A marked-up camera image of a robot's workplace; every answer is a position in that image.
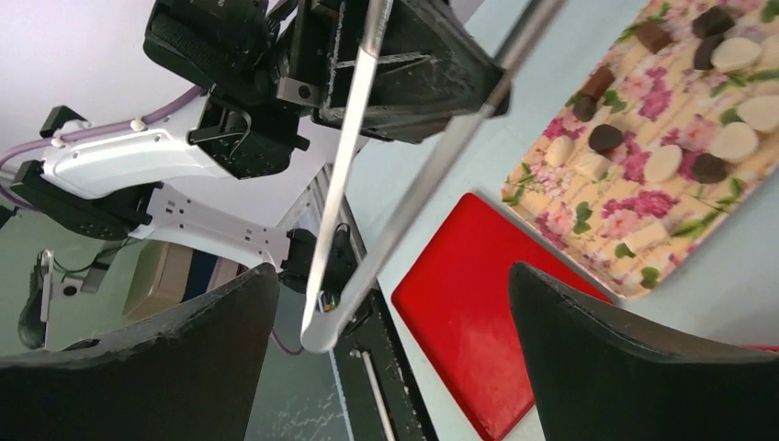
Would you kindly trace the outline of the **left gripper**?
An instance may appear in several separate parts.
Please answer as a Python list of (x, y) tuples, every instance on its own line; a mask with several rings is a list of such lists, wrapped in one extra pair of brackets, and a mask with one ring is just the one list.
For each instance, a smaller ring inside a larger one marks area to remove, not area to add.
[[(277, 98), (338, 129), (356, 71), (367, 1), (298, 1), (277, 42)], [(419, 144), (478, 110), (503, 68), (468, 34), (447, 1), (395, 1), (361, 135)]]

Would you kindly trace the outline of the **metal tongs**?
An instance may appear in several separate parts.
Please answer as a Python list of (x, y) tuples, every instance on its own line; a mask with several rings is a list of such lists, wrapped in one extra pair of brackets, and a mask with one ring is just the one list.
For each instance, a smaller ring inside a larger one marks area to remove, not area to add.
[[(300, 341), (305, 350), (321, 354), (332, 350), (388, 261), (406, 240), (409, 229), (424, 220), (429, 204), (442, 197), (447, 181), (478, 171), (470, 162), (477, 150), (505, 131), (511, 121), (534, 124), (516, 105), (531, 85), (524, 72), (537, 67), (550, 30), (560, 21), (564, 1), (527, 1), (497, 52), (502, 79), (472, 114), (454, 117), (444, 132), (421, 149), (388, 147), (380, 152), (374, 142), (356, 149), (356, 123), (364, 114), (368, 83), (375, 76), (376, 59), (357, 55), (358, 80), (347, 106), (348, 123), (339, 142), (333, 173), (322, 212)], [(323, 281), (327, 249), (333, 243), (338, 217), (351, 211), (362, 233), (362, 253), (355, 273), (347, 280), (341, 299), (330, 312), (316, 306)]]

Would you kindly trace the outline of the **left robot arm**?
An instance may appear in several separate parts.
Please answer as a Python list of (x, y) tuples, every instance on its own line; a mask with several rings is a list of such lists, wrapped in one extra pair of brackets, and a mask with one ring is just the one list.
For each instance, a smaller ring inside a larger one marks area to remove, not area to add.
[(165, 107), (93, 126), (55, 107), (4, 198), (83, 236), (178, 243), (244, 266), (268, 262), (295, 287), (341, 288), (356, 260), (331, 214), (322, 237), (254, 225), (199, 205), (171, 180), (286, 172), (309, 141), (299, 121), (419, 143), (480, 109), (505, 71), (446, 1), (158, 1), (143, 49), (192, 83)]

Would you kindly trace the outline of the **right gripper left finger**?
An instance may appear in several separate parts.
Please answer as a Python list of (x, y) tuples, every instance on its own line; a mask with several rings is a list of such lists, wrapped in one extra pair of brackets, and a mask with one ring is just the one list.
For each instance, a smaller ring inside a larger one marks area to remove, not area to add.
[(262, 264), (60, 351), (1, 359), (4, 440), (241, 440), (279, 294)]

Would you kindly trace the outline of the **floral tray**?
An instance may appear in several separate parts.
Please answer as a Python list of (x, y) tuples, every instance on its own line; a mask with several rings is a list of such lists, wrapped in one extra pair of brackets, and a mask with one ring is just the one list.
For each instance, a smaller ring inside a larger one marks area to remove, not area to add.
[(503, 203), (622, 298), (778, 167), (778, 4), (650, 1), (507, 176)]

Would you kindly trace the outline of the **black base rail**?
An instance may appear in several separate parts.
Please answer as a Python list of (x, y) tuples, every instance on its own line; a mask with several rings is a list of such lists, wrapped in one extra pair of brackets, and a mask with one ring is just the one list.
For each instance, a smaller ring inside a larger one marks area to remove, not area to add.
[(368, 292), (333, 355), (354, 440), (438, 438), (381, 291)]

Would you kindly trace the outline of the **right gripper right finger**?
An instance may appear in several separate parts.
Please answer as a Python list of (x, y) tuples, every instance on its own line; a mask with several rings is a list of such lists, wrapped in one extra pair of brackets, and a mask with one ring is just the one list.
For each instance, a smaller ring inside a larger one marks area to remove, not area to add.
[(527, 263), (511, 313), (548, 440), (775, 440), (778, 355), (687, 334)]

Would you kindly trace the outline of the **red box lid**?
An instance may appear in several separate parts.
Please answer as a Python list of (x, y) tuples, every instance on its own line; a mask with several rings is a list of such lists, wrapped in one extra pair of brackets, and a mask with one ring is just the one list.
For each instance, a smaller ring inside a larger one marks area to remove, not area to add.
[(391, 296), (483, 440), (504, 439), (534, 403), (508, 298), (516, 262), (607, 299), (473, 193), (461, 197)]

